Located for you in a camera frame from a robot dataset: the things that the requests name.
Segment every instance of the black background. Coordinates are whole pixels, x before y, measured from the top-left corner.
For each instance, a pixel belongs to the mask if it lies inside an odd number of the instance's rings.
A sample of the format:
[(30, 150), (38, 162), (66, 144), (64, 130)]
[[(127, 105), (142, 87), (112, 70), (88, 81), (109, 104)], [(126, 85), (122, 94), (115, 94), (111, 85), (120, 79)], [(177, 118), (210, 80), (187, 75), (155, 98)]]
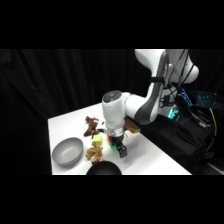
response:
[[(199, 90), (224, 95), (223, 62), (224, 49), (201, 49)], [(137, 65), (134, 49), (1, 49), (1, 174), (51, 174), (47, 119), (129, 91)]]

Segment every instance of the wire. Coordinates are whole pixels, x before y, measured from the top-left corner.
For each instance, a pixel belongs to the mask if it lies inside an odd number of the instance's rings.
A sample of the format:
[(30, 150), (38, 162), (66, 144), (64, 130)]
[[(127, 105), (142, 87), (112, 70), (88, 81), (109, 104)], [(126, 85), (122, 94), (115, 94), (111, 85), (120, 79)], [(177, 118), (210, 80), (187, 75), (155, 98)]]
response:
[(184, 75), (184, 71), (185, 71), (185, 68), (186, 68), (188, 57), (189, 57), (189, 51), (187, 52), (187, 56), (186, 56), (186, 59), (185, 59), (185, 62), (184, 62), (184, 66), (183, 66), (181, 74), (180, 74), (179, 82), (181, 80), (181, 77)]
[(213, 117), (213, 120), (214, 120), (214, 124), (215, 124), (215, 137), (216, 137), (218, 130), (217, 130), (217, 124), (216, 124), (216, 120), (215, 120), (215, 115), (214, 115), (212, 109), (210, 109), (210, 111), (211, 111), (211, 114), (212, 114), (212, 117)]
[[(195, 62), (198, 60), (199, 53), (200, 53), (200, 49), (199, 49), (199, 51), (198, 51), (198, 54), (197, 54), (197, 57), (196, 57)], [(180, 85), (178, 85), (178, 87), (181, 87), (181, 86), (187, 81), (187, 79), (188, 79), (188, 77), (190, 76), (190, 74), (191, 74), (191, 72), (192, 72), (194, 66), (195, 66), (195, 63), (193, 63), (193, 65), (191, 66), (191, 69), (190, 69), (190, 71), (188, 72), (186, 78), (184, 79), (184, 81), (183, 81)], [(171, 94), (175, 93), (176, 91), (177, 91), (177, 88), (176, 88), (173, 92), (171, 92), (168, 96), (170, 96)]]
[(180, 57), (179, 57), (177, 63), (175, 64), (174, 69), (173, 69), (173, 71), (172, 71), (172, 73), (171, 73), (171, 75), (170, 75), (170, 77), (169, 77), (168, 84), (169, 84), (169, 82), (170, 82), (171, 77), (173, 76), (174, 71), (176, 70), (177, 65), (179, 64), (181, 58), (183, 57), (185, 51), (186, 51), (186, 49), (183, 50), (183, 52), (181, 53), (181, 55), (180, 55)]

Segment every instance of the gray bowl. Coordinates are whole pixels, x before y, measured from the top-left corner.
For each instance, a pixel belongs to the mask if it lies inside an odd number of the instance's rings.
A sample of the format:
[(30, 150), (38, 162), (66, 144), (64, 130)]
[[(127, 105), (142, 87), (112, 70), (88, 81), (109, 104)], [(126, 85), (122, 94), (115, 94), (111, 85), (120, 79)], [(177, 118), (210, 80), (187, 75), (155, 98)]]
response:
[(61, 166), (76, 163), (82, 156), (83, 142), (78, 138), (69, 138), (59, 143), (53, 150), (52, 159)]

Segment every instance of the brown toy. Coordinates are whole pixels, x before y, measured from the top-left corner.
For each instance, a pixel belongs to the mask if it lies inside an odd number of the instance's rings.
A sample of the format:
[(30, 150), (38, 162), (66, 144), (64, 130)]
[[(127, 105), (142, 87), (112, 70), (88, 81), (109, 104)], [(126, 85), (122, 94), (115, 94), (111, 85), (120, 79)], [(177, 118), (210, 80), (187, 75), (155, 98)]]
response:
[(99, 121), (97, 118), (89, 118), (86, 117), (86, 122), (89, 124), (89, 128), (87, 129), (87, 131), (85, 132), (84, 136), (91, 136), (92, 135), (92, 131), (96, 130), (96, 127), (98, 125), (98, 123), (94, 122), (94, 121)]
[(92, 146), (93, 148), (87, 149), (86, 158), (91, 160), (94, 165), (101, 161), (103, 148), (98, 146), (95, 142), (92, 143)]

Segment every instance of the table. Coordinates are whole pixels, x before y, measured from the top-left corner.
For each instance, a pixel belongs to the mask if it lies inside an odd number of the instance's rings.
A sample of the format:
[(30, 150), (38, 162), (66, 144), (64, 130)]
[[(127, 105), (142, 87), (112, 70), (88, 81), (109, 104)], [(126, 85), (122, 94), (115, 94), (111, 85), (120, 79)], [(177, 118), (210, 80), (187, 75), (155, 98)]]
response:
[[(51, 158), (53, 175), (85, 175), (91, 168), (91, 162), (85, 157), (86, 150), (91, 148), (92, 143), (92, 137), (83, 136), (88, 128), (86, 116), (100, 119), (99, 124), (101, 124), (104, 121), (102, 104), (48, 120), (51, 154), (57, 144), (67, 138), (80, 138), (84, 144), (82, 158), (71, 167), (59, 166)], [(123, 175), (190, 175), (142, 134), (132, 134), (129, 131), (126, 133), (127, 138), (123, 143), (128, 148), (128, 156), (123, 159), (120, 159), (116, 150), (110, 148), (107, 136), (101, 134), (103, 159), (115, 163)]]

